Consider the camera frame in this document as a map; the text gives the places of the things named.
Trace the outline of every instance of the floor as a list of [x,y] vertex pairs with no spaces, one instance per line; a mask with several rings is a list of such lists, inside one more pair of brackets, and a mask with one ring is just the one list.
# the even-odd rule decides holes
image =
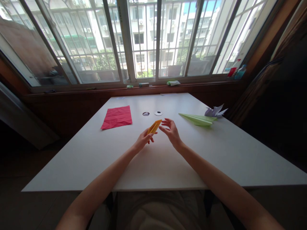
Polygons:
[[[31,146],[6,150],[0,158],[1,229],[54,229],[77,197],[73,192],[21,193],[27,183],[65,145],[58,141],[38,151]],[[307,186],[255,189],[250,192],[285,229],[307,229]],[[109,211],[101,205],[90,230],[107,229]],[[222,205],[216,201],[208,218],[209,229],[233,229]]]

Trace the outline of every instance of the hand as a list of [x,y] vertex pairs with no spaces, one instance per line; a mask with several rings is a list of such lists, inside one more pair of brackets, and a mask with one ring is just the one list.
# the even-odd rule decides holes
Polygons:
[[137,152],[141,151],[144,146],[146,145],[146,143],[150,143],[150,140],[151,142],[154,142],[153,140],[153,135],[154,134],[147,134],[147,131],[148,131],[149,128],[145,129],[144,132],[142,132],[140,134],[140,136],[138,137],[137,141],[134,143],[133,147],[136,149]]
[[167,126],[168,128],[159,126],[159,129],[167,135],[174,148],[179,147],[182,144],[182,140],[179,137],[175,122],[171,119],[165,118],[165,120],[162,121],[162,125]]

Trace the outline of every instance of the purple origami crane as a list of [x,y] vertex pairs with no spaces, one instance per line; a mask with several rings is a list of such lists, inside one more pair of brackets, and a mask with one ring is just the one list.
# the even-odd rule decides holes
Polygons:
[[205,116],[207,116],[207,117],[221,117],[227,111],[227,109],[221,111],[223,105],[224,104],[222,104],[219,107],[214,107],[214,109],[207,108],[207,111],[205,112]]

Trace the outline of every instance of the sky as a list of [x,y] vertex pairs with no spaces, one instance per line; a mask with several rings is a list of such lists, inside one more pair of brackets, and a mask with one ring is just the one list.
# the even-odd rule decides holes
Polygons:
[[[217,0],[216,6],[215,6],[215,10],[218,7],[220,7],[221,1],[222,0]],[[206,4],[207,4],[207,1],[204,2],[203,11],[205,11]],[[209,0],[206,11],[207,12],[208,11],[213,11],[214,4],[215,4],[215,0]],[[183,9],[183,14],[187,14],[188,11],[189,11],[189,3],[185,3],[185,7]],[[195,13],[195,12],[196,12],[196,1],[195,2],[191,2],[191,7],[190,7],[190,13]]]

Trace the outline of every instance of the bottle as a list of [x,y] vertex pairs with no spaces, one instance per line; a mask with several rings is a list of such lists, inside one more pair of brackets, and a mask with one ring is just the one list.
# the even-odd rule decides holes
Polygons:
[[240,68],[237,72],[237,74],[234,76],[234,78],[236,80],[239,80],[243,77],[243,74],[245,73],[246,71],[246,65],[243,65],[242,68]]
[[240,67],[241,65],[241,59],[238,59],[231,67],[227,77],[232,77],[235,71]]

